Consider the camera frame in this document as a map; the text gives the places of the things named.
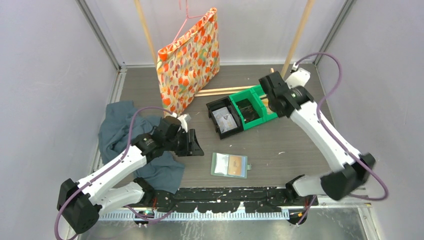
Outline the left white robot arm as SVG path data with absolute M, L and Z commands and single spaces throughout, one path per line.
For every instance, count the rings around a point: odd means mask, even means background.
M 120 207 L 138 203 L 148 207 L 154 190 L 142 178 L 119 188 L 114 186 L 135 170 L 144 167 L 164 152 L 179 157 L 204 155 L 194 129 L 188 128 L 189 114 L 173 113 L 161 119 L 150 133 L 132 138 L 129 132 L 124 151 L 94 173 L 73 181 L 65 180 L 59 189 L 55 226 L 64 218 L 79 235 L 91 229 L 99 218 Z

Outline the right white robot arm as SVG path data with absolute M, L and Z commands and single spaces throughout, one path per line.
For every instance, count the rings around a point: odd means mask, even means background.
M 364 185 L 369 169 L 376 163 L 370 153 L 360 153 L 337 132 L 317 108 L 318 104 L 303 84 L 284 81 L 278 71 L 259 79 L 269 108 L 278 117 L 287 117 L 312 140 L 326 159 L 330 172 L 300 175 L 287 182 L 285 198 L 299 205 L 306 196 L 327 195 L 339 201 Z

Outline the green card holder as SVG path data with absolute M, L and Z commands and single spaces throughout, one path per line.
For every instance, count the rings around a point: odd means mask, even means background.
M 246 179 L 252 165 L 248 157 L 226 153 L 212 153 L 210 174 L 218 177 Z

